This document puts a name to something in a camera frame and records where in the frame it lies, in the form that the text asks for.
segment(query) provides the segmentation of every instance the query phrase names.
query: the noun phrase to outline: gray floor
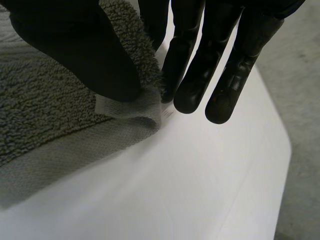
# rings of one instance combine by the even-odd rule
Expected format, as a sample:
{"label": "gray floor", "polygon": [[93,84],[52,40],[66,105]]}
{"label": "gray floor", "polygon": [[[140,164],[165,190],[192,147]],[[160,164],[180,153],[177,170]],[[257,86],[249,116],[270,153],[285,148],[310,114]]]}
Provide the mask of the gray floor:
{"label": "gray floor", "polygon": [[257,65],[292,143],[277,231],[319,240],[320,0],[307,0],[286,19]]}

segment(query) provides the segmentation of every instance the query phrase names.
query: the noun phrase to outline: fingertip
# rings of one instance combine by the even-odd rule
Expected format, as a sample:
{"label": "fingertip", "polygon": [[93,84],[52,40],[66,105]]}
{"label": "fingertip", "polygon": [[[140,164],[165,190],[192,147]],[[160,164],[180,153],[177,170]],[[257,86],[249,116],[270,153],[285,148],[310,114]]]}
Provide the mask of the fingertip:
{"label": "fingertip", "polygon": [[214,124],[226,123],[233,112],[227,95],[211,97],[205,108],[206,118]]}

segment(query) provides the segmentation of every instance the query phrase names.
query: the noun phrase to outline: white table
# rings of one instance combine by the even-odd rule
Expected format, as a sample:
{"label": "white table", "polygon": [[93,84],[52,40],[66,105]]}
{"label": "white table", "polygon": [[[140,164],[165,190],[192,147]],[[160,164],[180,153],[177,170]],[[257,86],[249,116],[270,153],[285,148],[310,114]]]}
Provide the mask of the white table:
{"label": "white table", "polygon": [[257,68],[227,123],[204,114],[231,48],[194,114],[1,212],[0,239],[272,240],[291,146]]}

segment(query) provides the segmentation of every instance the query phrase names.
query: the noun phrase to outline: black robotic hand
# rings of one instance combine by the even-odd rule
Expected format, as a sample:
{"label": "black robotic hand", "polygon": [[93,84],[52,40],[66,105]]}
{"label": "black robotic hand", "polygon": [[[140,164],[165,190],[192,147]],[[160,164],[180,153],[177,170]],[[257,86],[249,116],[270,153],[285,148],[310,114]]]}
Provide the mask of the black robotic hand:
{"label": "black robotic hand", "polygon": [[[171,0],[174,37],[163,65],[163,103],[190,114],[199,106],[230,34],[237,37],[223,74],[206,106],[208,120],[225,123],[263,46],[305,0]],[[17,33],[73,72],[94,92],[120,102],[140,92],[136,68],[113,31],[99,0],[0,0]],[[169,0],[138,0],[155,50],[168,21]],[[204,11],[202,38],[194,49]]]}
{"label": "black robotic hand", "polygon": [[[162,102],[173,100],[175,108],[185,114],[197,109],[240,19],[232,52],[205,110],[209,121],[225,123],[232,115],[263,46],[282,26],[284,18],[304,1],[171,0],[175,30],[162,69],[166,83]],[[165,35],[169,1],[139,0],[139,4],[146,29],[157,48]],[[196,43],[203,10],[202,38],[183,78]]]}

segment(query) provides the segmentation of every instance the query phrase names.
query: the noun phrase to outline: gray towel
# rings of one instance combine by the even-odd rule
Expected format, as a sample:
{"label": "gray towel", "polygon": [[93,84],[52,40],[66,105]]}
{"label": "gray towel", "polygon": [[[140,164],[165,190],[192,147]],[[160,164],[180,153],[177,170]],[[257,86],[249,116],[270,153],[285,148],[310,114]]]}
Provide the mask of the gray towel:
{"label": "gray towel", "polygon": [[94,161],[153,135],[161,124],[161,74],[133,7],[100,1],[137,67],[142,94],[120,103],[95,95],[25,43],[0,13],[0,205],[4,208]]}

